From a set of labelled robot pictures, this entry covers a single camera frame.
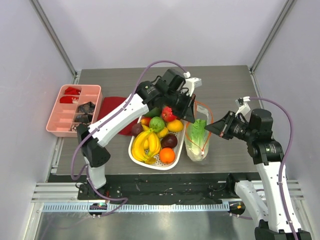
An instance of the lemon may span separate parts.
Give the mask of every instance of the lemon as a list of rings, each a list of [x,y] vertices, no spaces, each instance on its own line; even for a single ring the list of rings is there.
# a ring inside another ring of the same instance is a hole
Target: lemon
[[[182,129],[184,129],[183,123],[178,119],[168,122],[166,127],[170,132],[174,133],[180,132]]]

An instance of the bunch of bananas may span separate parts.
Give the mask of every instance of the bunch of bananas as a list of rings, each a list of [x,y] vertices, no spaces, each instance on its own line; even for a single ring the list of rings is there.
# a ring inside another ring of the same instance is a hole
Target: bunch of bananas
[[[155,132],[152,132],[152,134],[150,134],[150,136],[148,137],[148,142],[149,142],[149,152],[147,155],[149,157],[154,157],[161,150],[160,139],[158,138]]]
[[[149,143],[149,152],[145,153],[144,144],[145,141]],[[152,128],[147,131],[141,132],[133,141],[131,153],[132,156],[146,164],[154,164],[156,159],[154,158],[161,150],[161,143],[158,136],[154,133]]]

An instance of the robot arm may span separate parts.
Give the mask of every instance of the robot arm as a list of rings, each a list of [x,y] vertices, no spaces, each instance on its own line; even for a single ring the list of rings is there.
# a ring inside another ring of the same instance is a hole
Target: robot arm
[[[98,129],[81,147],[84,160],[88,164],[90,179],[96,190],[103,187],[107,181],[105,164],[111,156],[105,147],[121,129],[133,120],[155,107],[162,108],[165,105],[171,107],[173,114],[180,119],[195,122],[194,101],[196,96],[193,92],[196,87],[201,86],[201,79],[190,77],[190,74],[187,73],[182,75],[171,68],[162,77],[158,76],[155,81],[153,81],[155,83],[141,82],[126,107],[124,105],[130,96],[101,120],[88,127],[82,124],[77,127],[79,143],[89,133]],[[108,119],[110,119],[109,122],[101,126]]]
[[[207,125],[205,129],[226,140],[236,137],[247,144],[248,153],[261,177],[267,206],[246,176],[230,174],[227,185],[233,194],[242,199],[248,209],[256,226],[255,238],[257,240],[293,240],[278,182],[284,152],[280,143],[272,138],[273,118],[271,112],[258,108],[251,112],[250,120],[247,122],[242,113],[249,112],[250,108],[246,103],[248,101],[249,98],[238,99],[237,113],[229,111],[222,119]],[[282,169],[281,182],[294,230],[299,239],[310,240],[310,233],[301,230],[295,215],[287,186],[285,167]]]

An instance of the floor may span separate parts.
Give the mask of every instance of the floor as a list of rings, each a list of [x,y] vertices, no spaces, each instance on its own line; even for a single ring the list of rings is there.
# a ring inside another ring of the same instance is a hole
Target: floor
[[[144,80],[154,80],[163,75],[168,67],[151,68]],[[247,66],[192,66],[187,68],[191,75],[202,79],[202,86],[196,88],[196,100],[210,107],[215,120],[222,118],[229,110],[236,111],[235,100],[245,96],[256,96],[255,88]],[[104,97],[127,97],[143,68],[87,69],[81,71],[79,84],[100,85]],[[259,108],[258,101],[250,103],[251,109]],[[111,159],[105,167],[106,174],[154,174],[163,171],[149,169],[134,163],[128,155],[130,137],[117,135],[108,146]],[[58,175],[70,174],[72,155],[78,145],[76,138],[65,138],[57,168]],[[238,139],[224,140],[213,135],[209,142],[206,165],[193,163],[183,147],[178,164],[165,173],[230,173],[256,172],[246,143]],[[76,157],[75,173],[84,164],[81,154]]]
[[[255,239],[252,220],[221,211],[117,213],[77,224],[86,217],[84,212],[44,213],[35,240]]]

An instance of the plastic wrap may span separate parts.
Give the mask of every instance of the plastic wrap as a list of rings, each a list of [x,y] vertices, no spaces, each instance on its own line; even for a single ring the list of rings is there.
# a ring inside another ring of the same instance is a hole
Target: plastic wrap
[[[204,163],[209,151],[209,139],[211,132],[204,129],[208,124],[214,121],[213,114],[209,107],[196,101],[194,105],[195,123],[186,125],[184,143],[188,157],[197,163]]]

